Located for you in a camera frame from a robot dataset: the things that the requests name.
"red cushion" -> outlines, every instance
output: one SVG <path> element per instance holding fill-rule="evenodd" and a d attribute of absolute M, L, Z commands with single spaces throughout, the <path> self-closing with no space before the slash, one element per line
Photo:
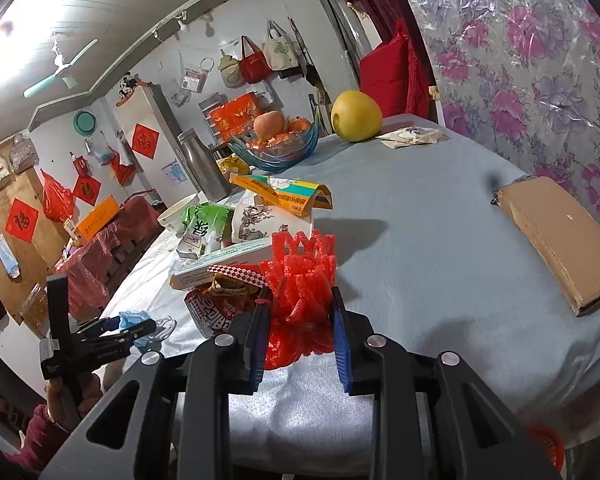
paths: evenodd
<path fill-rule="evenodd" d="M 360 91 L 373 98 L 383 117 L 403 114 L 407 103 L 409 40 L 398 20 L 394 38 L 360 60 Z"/>
<path fill-rule="evenodd" d="M 382 117 L 429 115 L 429 86 L 404 20 L 395 24 L 389 43 L 381 43 L 360 60 L 360 91 L 373 98 Z"/>

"ceiling fan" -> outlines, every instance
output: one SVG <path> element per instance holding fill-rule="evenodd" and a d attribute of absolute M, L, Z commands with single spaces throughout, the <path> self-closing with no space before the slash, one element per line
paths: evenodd
<path fill-rule="evenodd" d="M 58 47 L 58 38 L 56 37 L 56 33 L 51 33 L 51 38 L 54 41 L 54 46 L 51 49 L 55 54 L 56 58 L 54 59 L 54 64 L 58 67 L 52 75 L 45 77 L 39 83 L 36 83 L 32 87 L 27 88 L 24 91 L 24 97 L 33 97 L 35 94 L 43 91 L 46 87 L 51 85 L 56 79 L 62 78 L 64 84 L 67 85 L 67 88 L 70 90 L 78 85 L 78 82 L 75 80 L 75 77 L 71 75 L 71 67 L 89 50 L 93 45 L 95 45 L 98 40 L 93 40 L 87 46 L 84 47 L 75 57 L 71 60 L 71 62 L 65 64 L 64 56 L 62 52 L 60 52 L 60 48 Z"/>

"poster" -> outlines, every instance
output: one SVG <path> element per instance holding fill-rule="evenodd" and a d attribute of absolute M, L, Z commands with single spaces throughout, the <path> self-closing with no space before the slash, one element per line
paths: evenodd
<path fill-rule="evenodd" d="M 84 200 L 89 205 L 96 205 L 101 185 L 92 176 L 79 176 L 78 180 L 75 181 L 74 196 Z"/>
<path fill-rule="evenodd" d="M 38 210 L 17 198 L 13 199 L 4 232 L 31 243 L 38 222 Z"/>
<path fill-rule="evenodd" d="M 142 124 L 136 124 L 134 130 L 134 136 L 131 142 L 131 149 L 140 155 L 147 156 L 153 159 L 155 155 L 155 149 L 158 147 L 158 136 L 160 133 L 147 128 Z"/>
<path fill-rule="evenodd" d="M 171 184 L 179 184 L 187 179 L 187 175 L 177 160 L 174 160 L 171 164 L 167 164 L 162 168 L 162 174 Z"/>

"white ceiling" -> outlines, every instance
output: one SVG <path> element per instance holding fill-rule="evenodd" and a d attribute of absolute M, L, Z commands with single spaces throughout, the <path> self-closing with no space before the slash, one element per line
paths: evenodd
<path fill-rule="evenodd" d="M 17 40 L 23 44 L 17 33 L 27 30 L 29 44 L 23 56 L 10 57 L 24 66 L 0 85 L 0 140 L 26 128 L 38 105 L 89 90 L 133 42 L 187 1 L 16 0 L 5 15 L 5 19 L 11 18 L 14 22 L 14 32 L 5 41 Z M 23 12 L 29 12 L 29 16 L 22 17 Z M 65 62 L 93 38 L 97 38 L 98 43 L 74 67 L 72 73 L 78 80 L 77 88 L 70 91 L 57 80 L 33 98 L 25 99 L 24 90 L 56 68 L 49 37 L 51 30 L 58 32 Z"/>

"green snack bag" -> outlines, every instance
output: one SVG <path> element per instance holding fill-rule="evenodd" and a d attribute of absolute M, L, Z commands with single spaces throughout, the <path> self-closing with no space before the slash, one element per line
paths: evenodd
<path fill-rule="evenodd" d="M 201 258 L 222 248 L 224 230 L 234 210 L 213 202 L 187 207 L 180 219 L 187 230 L 178 245 L 178 254 L 186 258 Z"/>

